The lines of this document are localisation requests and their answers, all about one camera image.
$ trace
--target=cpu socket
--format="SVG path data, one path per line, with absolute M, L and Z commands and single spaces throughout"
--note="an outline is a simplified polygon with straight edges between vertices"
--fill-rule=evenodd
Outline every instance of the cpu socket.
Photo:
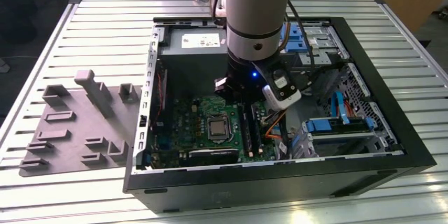
M 223 143 L 230 139 L 230 118 L 226 114 L 213 114 L 207 117 L 209 140 Z

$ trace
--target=slotted aluminum surface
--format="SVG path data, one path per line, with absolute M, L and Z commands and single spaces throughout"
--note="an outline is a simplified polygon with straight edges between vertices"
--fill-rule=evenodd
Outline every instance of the slotted aluminum surface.
M 358 197 L 158 216 L 122 192 L 125 168 L 22 178 L 18 165 L 45 110 L 45 87 L 78 87 L 78 69 L 93 69 L 109 86 L 142 85 L 153 18 L 210 16 L 207 4 L 193 0 L 83 0 L 67 7 L 0 129 L 0 221 L 447 223 L 448 89 L 441 67 L 387 6 L 373 0 L 293 2 L 303 16 L 347 19 L 439 165 Z

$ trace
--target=open computer tower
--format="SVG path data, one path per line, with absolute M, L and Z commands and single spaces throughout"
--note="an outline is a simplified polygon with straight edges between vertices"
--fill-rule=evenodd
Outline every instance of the open computer tower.
M 273 138 L 267 104 L 249 112 L 214 94 L 226 29 L 209 18 L 154 24 L 123 189 L 154 212 L 359 195 L 437 164 L 343 18 L 303 20 L 321 73 Z M 311 59 L 297 26 L 282 53 L 303 82 Z

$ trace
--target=screw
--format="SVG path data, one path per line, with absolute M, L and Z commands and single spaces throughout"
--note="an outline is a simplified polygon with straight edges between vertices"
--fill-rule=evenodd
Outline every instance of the screw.
M 263 48 L 263 44 L 261 44 L 261 43 L 257 43 L 255 45 L 254 45 L 254 49 L 255 50 L 262 50 L 262 48 Z

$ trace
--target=black case frame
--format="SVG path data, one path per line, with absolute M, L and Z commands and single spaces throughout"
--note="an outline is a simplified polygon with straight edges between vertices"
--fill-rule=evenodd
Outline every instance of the black case frame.
M 155 19 L 155 23 L 170 21 L 191 22 L 194 20 L 211 22 L 210 18 L 199 17 L 161 18 Z M 399 140 L 401 146 L 398 148 L 405 151 L 405 155 L 358 159 L 326 158 L 325 161 L 318 162 L 283 163 L 282 165 L 257 167 L 235 166 L 226 169 L 194 171 L 178 170 L 157 174 L 133 175 L 133 149 L 130 149 L 123 191 L 134 194 L 139 192 L 149 196 L 149 204 L 146 201 L 145 203 L 155 212 L 214 209 L 250 204 L 359 195 L 398 176 L 419 173 L 437 165 L 437 161 L 345 18 L 303 18 L 303 22 L 309 20 L 330 22 L 335 28 L 373 93 L 374 101 L 381 107 L 393 132 Z M 313 192 L 305 190 L 307 187 L 311 188 Z M 207 192 L 203 194 L 199 193 L 198 188 L 202 188 Z M 277 189 L 282 190 L 282 192 L 289 191 L 290 194 L 279 192 L 274 194 L 270 192 Z M 182 200 L 178 200 L 181 198 L 186 198 L 191 204 L 183 204 Z

